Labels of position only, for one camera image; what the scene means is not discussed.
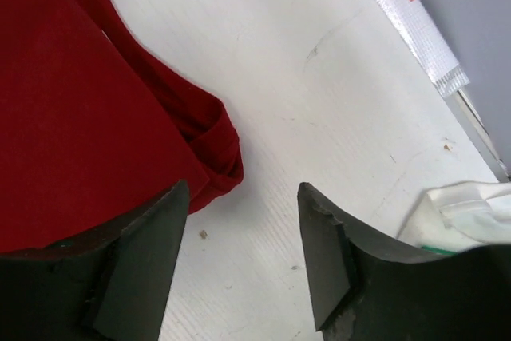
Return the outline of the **green t shirt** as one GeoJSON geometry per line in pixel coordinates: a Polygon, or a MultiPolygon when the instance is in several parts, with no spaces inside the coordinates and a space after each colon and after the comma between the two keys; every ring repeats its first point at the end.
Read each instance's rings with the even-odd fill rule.
{"type": "Polygon", "coordinates": [[[449,251],[449,250],[445,250],[445,249],[440,249],[440,248],[435,248],[435,247],[431,247],[431,246],[428,246],[428,245],[422,245],[421,249],[426,250],[428,252],[435,253],[437,255],[443,255],[443,256],[453,256],[453,255],[457,254],[456,252],[453,252],[453,251],[449,251]]]}

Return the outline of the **red t shirt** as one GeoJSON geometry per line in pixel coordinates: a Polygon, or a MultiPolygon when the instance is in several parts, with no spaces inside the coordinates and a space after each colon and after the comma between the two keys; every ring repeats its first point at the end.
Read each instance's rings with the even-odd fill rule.
{"type": "Polygon", "coordinates": [[[223,103],[131,35],[111,0],[1,0],[1,249],[43,248],[179,180],[190,211],[244,177],[223,103]]]}

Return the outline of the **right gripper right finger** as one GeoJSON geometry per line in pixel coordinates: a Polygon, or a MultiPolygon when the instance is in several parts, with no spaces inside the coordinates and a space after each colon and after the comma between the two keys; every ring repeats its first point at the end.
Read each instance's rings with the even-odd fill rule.
{"type": "Polygon", "coordinates": [[[325,340],[507,340],[510,248],[413,247],[298,190],[315,328],[325,340]]]}

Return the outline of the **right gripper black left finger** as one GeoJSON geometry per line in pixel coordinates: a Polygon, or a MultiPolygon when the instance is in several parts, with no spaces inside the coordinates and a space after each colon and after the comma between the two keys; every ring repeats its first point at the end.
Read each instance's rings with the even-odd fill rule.
{"type": "Polygon", "coordinates": [[[180,181],[75,236],[2,253],[2,339],[158,339],[188,208],[180,181]]]}

